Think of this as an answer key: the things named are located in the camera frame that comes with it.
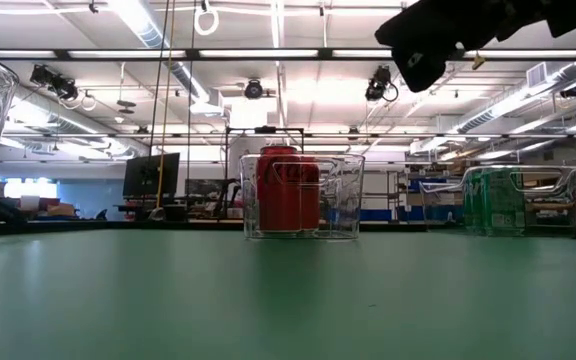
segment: desk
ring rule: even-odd
[[[576,359],[576,240],[0,237],[0,359]]]

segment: white ceiling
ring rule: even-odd
[[[288,16],[283,30],[285,47],[322,47],[324,44],[323,18],[317,16],[319,0],[284,0],[286,11],[299,9],[312,10],[313,16]],[[96,2],[105,6],[103,1]],[[165,8],[165,1],[150,1],[156,9]],[[327,6],[371,7],[397,6],[395,0],[326,0]],[[84,0],[0,0],[0,9],[46,9],[87,7]],[[193,2],[177,1],[177,6],[192,6]],[[239,9],[269,10],[270,0],[222,0],[212,1],[213,6],[227,6]],[[161,25],[164,12],[156,13]],[[391,15],[384,16],[327,16],[327,45],[330,47],[377,47],[373,33]],[[189,11],[175,13],[173,46],[179,48],[237,48],[272,47],[270,17],[221,12],[220,25],[209,36],[196,35],[193,38],[193,15]],[[99,14],[82,12],[64,15],[12,16],[0,15],[0,48],[141,48],[143,45],[128,27],[113,12]],[[550,37],[545,23],[535,24],[520,30],[504,43],[493,41],[489,47],[511,48],[576,48],[576,30],[559,39]],[[136,89],[139,85],[154,88],[157,83],[158,65],[152,62],[128,63],[126,65],[127,89],[123,98],[138,104],[136,113],[127,116],[122,124],[114,117],[119,108],[115,102],[119,98],[116,87],[119,85],[120,64],[117,63],[75,63],[48,62],[49,67],[68,77],[76,79],[77,85],[88,89],[99,101],[91,112],[81,109],[80,114],[113,127],[117,131],[130,132],[137,125],[152,122],[153,92]],[[366,117],[371,107],[366,104],[364,92],[368,78],[382,63],[367,62],[284,62],[286,72],[286,92],[288,123],[303,126],[311,131],[341,131],[349,125],[356,125]],[[33,62],[7,62],[15,70],[24,86],[32,88],[28,79]],[[485,104],[488,99],[505,89],[522,82],[525,71],[534,64],[529,63],[486,63],[477,71],[470,64],[456,63],[448,66],[451,73],[445,84],[435,86],[436,95],[412,94],[405,86],[400,86],[399,100],[388,109],[377,111],[371,118],[369,131],[386,131],[395,127],[406,127],[407,131],[427,131],[434,125],[438,115],[461,115]],[[265,88],[276,90],[277,78],[275,63],[268,62],[197,62],[193,73],[206,88],[216,88],[224,93],[237,93],[238,84],[249,78],[260,78]],[[166,68],[162,67],[159,111],[156,122],[163,121],[163,98],[165,97]],[[532,106],[516,112],[517,116],[540,116],[544,106]],[[169,99],[168,119],[172,124],[185,124],[188,118],[187,98]],[[193,123],[210,123],[218,129],[223,121],[217,118],[193,116]],[[270,122],[278,123],[276,114],[271,114]]]

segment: wire basket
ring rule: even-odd
[[[363,156],[303,155],[273,146],[240,161],[247,238],[359,236]]]
[[[536,186],[539,179],[554,185]],[[574,236],[576,167],[472,167],[458,184],[422,183],[430,230],[484,236]]]

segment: green tabletop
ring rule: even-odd
[[[576,240],[0,238],[0,359],[576,359]]]

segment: ceiling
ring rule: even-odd
[[[102,9],[104,1],[95,2]],[[175,48],[273,48],[273,31],[270,14],[272,0],[223,0],[212,1],[215,8],[235,9],[251,14],[219,11],[219,25],[214,33],[201,36],[193,27],[191,11],[174,13],[175,28],[172,32],[172,47]],[[396,0],[325,0],[332,15],[319,16],[319,0],[284,0],[283,26],[279,28],[280,47],[321,48],[352,47],[375,48],[373,33],[376,28],[393,16],[393,10],[375,8],[397,7]],[[155,20],[164,24],[166,1],[150,1],[155,9]],[[47,10],[81,9],[88,6],[82,0],[0,0],[0,10]],[[177,1],[178,7],[189,8],[193,2]],[[361,8],[354,15],[344,13],[349,7]],[[210,26],[210,16],[202,17],[204,28]],[[139,49],[142,42],[113,11],[93,14],[89,11],[42,14],[0,14],[0,49]],[[545,23],[538,23],[520,30],[503,43],[493,41],[488,48],[576,48],[576,30],[558,39],[552,39]],[[4,62],[19,75],[22,85],[30,90],[35,85],[29,81],[35,61]],[[194,132],[221,132],[224,118],[192,115],[189,112],[187,92],[179,84],[171,82],[166,91],[167,68],[155,62],[128,62],[125,65],[125,81],[122,99],[135,102],[135,114],[121,115],[125,120],[116,121],[120,107],[116,104],[120,94],[121,63],[115,62],[42,62],[56,72],[76,80],[81,93],[88,91],[95,97],[97,106],[92,111],[79,107],[79,115],[109,128],[113,132],[132,133],[138,126],[161,125],[167,119],[169,132],[186,131],[189,121]],[[368,79],[379,65],[388,64],[399,87],[399,98],[392,104],[367,103],[364,97]],[[526,79],[526,70],[536,65],[529,62],[488,62],[478,70],[470,63],[449,64],[444,77],[430,89],[431,92],[414,94],[407,90],[397,76],[396,67],[389,61],[284,61],[285,73],[282,101],[286,106],[285,124],[304,127],[313,133],[347,132],[349,126],[361,124],[366,132],[432,132],[437,131],[437,122],[442,117],[459,117],[489,103],[494,97],[521,84]],[[205,88],[220,90],[224,103],[242,101],[242,84],[250,78],[258,78],[272,94],[278,91],[275,61],[226,61],[195,62],[195,76]],[[180,96],[174,90],[181,89]],[[44,89],[38,93],[55,100]],[[270,125],[279,125],[276,100],[271,101],[268,115]],[[571,104],[556,99],[558,106]],[[520,117],[531,121],[553,112],[552,100],[543,98],[538,102],[517,109],[507,117]],[[19,132],[10,127],[6,132]],[[386,143],[408,144],[413,139],[387,140]],[[347,141],[344,139],[316,140],[317,143]],[[197,145],[211,141],[193,140]]]

